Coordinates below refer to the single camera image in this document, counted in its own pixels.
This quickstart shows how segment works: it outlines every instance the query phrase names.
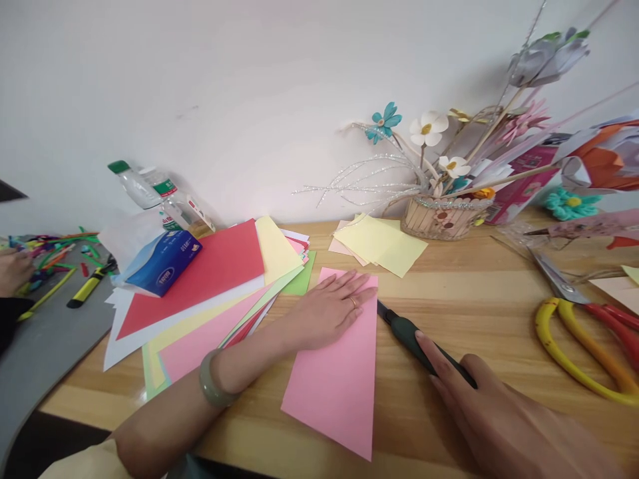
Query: teal flower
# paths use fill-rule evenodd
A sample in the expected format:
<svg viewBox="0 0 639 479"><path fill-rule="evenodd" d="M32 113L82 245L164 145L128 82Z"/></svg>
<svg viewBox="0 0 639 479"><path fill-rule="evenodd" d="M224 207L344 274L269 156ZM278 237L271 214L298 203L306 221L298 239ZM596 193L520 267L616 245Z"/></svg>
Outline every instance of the teal flower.
<svg viewBox="0 0 639 479"><path fill-rule="evenodd" d="M576 220L598 214L593 204L600 200L601 196L579 196L559 187L546 198L546 208L559 221Z"/></svg>
<svg viewBox="0 0 639 479"><path fill-rule="evenodd" d="M395 102L390 102L386 105L384 116L382 116L380 112L375 112L373 121L376 125L366 132L366 136L369 140L373 140L373 144L377 144L377 141L381 140L381 135L390 137L393 134L391 128L401 122L401 115L396 115L396 111L397 107L395 106Z"/></svg>

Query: green knife handle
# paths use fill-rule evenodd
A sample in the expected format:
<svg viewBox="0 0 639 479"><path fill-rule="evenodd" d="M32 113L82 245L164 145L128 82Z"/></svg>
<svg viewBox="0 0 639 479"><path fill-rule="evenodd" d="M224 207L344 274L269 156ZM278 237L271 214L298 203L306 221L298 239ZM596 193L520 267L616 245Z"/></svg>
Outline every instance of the green knife handle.
<svg viewBox="0 0 639 479"><path fill-rule="evenodd" d="M407 347L408 350L411 351L411 353L413 353L417 359L419 359L419 362L423 364L426 369L428 369L428 372L431 373L433 376L437 376L437 373L435 372L435 368L433 368L433 365L428 360L424 352L421 350L421 347L419 347L419 344L417 340L415 339L415 332L417 330L417 326L415 326L410 320L404 317L398 316L391 321L391 330L393 331L393 334L395 335L395 337L399 339L399 342L402 343L405 347ZM455 369L459 371L459 374L461 374L462 377L473 388L477 389L477 383L472 378L472 376L468 373L468 371L466 371L464 366L462 366L456 360L450 357L449 354L446 351L444 351L442 348L440 348L439 346L437 346L437 348L446 357L446 359L450 361L450 363L455 367Z"/></svg>

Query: hand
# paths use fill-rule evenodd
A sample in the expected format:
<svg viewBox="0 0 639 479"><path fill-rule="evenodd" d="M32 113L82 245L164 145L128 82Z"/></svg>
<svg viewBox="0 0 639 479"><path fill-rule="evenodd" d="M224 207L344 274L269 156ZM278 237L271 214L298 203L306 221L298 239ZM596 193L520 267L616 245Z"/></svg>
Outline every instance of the hand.
<svg viewBox="0 0 639 479"><path fill-rule="evenodd" d="M479 466L495 478L623 478L611 455L573 418L502 383L475 355L461 364L473 389L421 331L415 338L439 378L435 388Z"/></svg>
<svg viewBox="0 0 639 479"><path fill-rule="evenodd" d="M361 315L361 306L376 287L358 291L369 278L355 278L353 269L339 279L332 275L307 292L291 311L274 323L282 329L286 349L319 349L337 341Z"/></svg>
<svg viewBox="0 0 639 479"><path fill-rule="evenodd" d="M35 268L26 251L0 250L0 297L12 297L26 283Z"/></svg>

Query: gray surface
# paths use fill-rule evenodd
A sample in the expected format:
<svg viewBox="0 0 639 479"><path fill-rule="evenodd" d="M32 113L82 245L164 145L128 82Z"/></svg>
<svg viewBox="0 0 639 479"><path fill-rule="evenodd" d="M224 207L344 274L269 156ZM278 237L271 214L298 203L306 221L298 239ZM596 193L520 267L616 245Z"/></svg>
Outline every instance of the gray surface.
<svg viewBox="0 0 639 479"><path fill-rule="evenodd" d="M64 263L79 265L79 245ZM100 262L106 261L100 247ZM0 357L0 477L4 476L9 451L15 437L31 412L47 393L108 332L114 309L105 299L113 291L105 277L78 309L69 309L67 301L87 279L81 270L69 278L35 314L23 321L9 349ZM50 281L40 295L55 284Z"/></svg>

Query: green bottle cap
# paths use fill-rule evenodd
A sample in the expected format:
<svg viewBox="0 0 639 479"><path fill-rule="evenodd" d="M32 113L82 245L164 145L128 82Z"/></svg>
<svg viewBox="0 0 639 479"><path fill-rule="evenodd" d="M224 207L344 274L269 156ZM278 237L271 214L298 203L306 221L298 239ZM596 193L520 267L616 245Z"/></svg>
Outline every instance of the green bottle cap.
<svg viewBox="0 0 639 479"><path fill-rule="evenodd" d="M124 160L118 160L116 162L109 163L107 167L109 168L109 170L111 170L115 174L120 174L122 172L125 172L131 169L128 163L125 162Z"/></svg>

